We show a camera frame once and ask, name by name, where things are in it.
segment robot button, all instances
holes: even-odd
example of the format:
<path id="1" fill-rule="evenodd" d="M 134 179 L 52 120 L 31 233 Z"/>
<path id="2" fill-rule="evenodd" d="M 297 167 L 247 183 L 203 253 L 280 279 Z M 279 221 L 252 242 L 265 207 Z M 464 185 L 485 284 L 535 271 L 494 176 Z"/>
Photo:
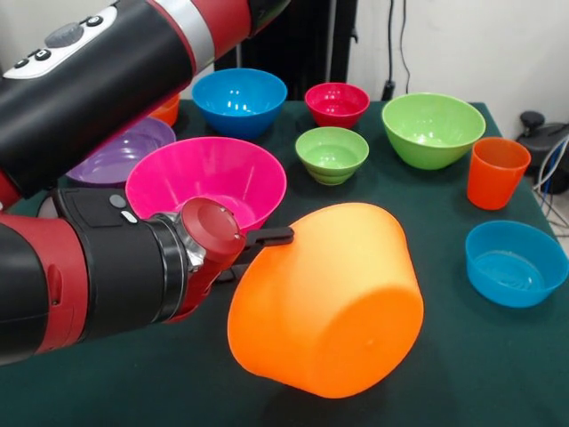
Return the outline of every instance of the robot button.
<path id="1" fill-rule="evenodd" d="M 14 65 L 14 68 L 18 69 L 18 68 L 22 68 L 25 67 L 29 64 L 29 59 L 28 58 L 24 58 L 23 60 L 19 60 L 16 65 Z"/>
<path id="2" fill-rule="evenodd" d="M 71 46 L 77 43 L 84 33 L 84 27 L 79 24 L 72 23 L 53 31 L 45 38 L 45 45 L 52 49 Z"/>
<path id="3" fill-rule="evenodd" d="M 118 194 L 113 194 L 111 197 L 108 198 L 108 201 L 116 209 L 125 209 L 126 208 L 126 200 L 124 200 Z"/>
<path id="4" fill-rule="evenodd" d="M 42 49 L 36 53 L 36 60 L 48 60 L 52 56 L 52 52 L 49 49 Z"/>
<path id="5" fill-rule="evenodd" d="M 97 27 L 98 25 L 103 23 L 103 17 L 102 16 L 92 16 L 91 18 L 89 18 L 87 20 L 87 27 Z"/>
<path id="6" fill-rule="evenodd" d="M 128 211 L 122 211 L 121 215 L 125 218 L 130 224 L 138 224 L 139 220 L 136 219 L 132 213 Z"/>

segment silver ring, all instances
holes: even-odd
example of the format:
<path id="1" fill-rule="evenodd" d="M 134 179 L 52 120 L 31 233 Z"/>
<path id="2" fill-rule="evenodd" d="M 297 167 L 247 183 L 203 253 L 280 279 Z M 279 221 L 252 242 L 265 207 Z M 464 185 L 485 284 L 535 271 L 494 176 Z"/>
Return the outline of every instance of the silver ring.
<path id="1" fill-rule="evenodd" d="M 154 0 L 178 24 L 188 40 L 194 58 L 196 73 L 205 69 L 215 61 L 215 44 L 212 32 L 204 17 L 191 0 Z"/>

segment pink bowl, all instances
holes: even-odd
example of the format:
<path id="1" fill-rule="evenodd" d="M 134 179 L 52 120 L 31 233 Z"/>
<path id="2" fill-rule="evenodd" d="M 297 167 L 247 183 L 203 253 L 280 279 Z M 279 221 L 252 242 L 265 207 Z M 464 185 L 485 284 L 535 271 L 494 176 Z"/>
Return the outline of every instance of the pink bowl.
<path id="1" fill-rule="evenodd" d="M 233 212 L 243 232 L 257 230 L 280 205 L 286 173 L 265 149 L 225 137 L 178 141 L 144 157 L 126 182 L 134 212 L 147 219 L 207 197 Z"/>
<path id="2" fill-rule="evenodd" d="M 362 89 L 347 83 L 322 83 L 311 87 L 304 97 L 319 126 L 354 127 L 370 106 Z"/>

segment blue bowl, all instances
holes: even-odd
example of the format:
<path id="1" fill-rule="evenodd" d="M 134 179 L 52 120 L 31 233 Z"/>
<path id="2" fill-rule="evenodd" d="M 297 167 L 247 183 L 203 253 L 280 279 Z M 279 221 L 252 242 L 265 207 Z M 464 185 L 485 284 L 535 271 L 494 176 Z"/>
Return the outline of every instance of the blue bowl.
<path id="1" fill-rule="evenodd" d="M 472 286 L 490 301 L 511 308 L 539 304 L 569 273 L 561 245 L 520 222 L 478 225 L 466 239 L 466 256 Z"/>
<path id="2" fill-rule="evenodd" d="M 273 124 L 288 90 L 278 77 L 258 69 L 230 68 L 200 79 L 192 98 L 205 121 L 223 136 L 254 140 Z"/>

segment dark green tablecloth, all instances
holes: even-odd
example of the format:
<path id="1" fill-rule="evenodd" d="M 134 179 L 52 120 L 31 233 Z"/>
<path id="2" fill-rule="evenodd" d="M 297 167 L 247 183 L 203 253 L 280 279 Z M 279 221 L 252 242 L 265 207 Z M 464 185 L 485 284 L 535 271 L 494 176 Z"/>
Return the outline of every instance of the dark green tablecloth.
<path id="1" fill-rule="evenodd" d="M 488 121 L 487 134 L 497 134 L 486 107 L 476 106 Z M 212 133 L 192 104 L 182 107 L 181 138 Z M 346 201 L 382 206 L 403 224 L 425 321 L 413 350 L 389 377 L 357 397 L 325 400 L 247 374 L 228 350 L 232 288 L 225 286 L 183 324 L 0 368 L 0 425 L 569 425 L 569 287 L 537 308 L 508 310 L 479 296 L 465 271 L 464 239 L 480 222 L 507 218 L 550 232 L 530 189 L 522 185 L 501 212 L 476 209 L 465 196 L 468 159 L 439 172 L 402 164 L 383 132 L 381 107 L 373 103 L 355 129 L 371 154 L 340 187 L 314 183 L 295 158 L 295 139 L 313 126 L 302 103 L 287 103 L 259 144 L 279 158 L 289 178 L 268 226 Z M 36 202 L 14 212 L 33 214 Z"/>

